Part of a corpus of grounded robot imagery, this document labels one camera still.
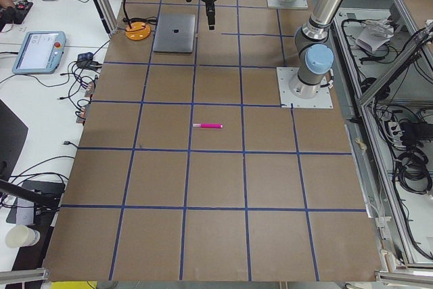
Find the person forearm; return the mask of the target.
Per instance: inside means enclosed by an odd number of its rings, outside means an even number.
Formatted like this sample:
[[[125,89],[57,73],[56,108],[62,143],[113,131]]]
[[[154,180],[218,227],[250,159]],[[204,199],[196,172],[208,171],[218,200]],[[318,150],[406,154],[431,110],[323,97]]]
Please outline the person forearm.
[[[0,0],[0,7],[3,9],[15,8],[15,3],[12,0]]]

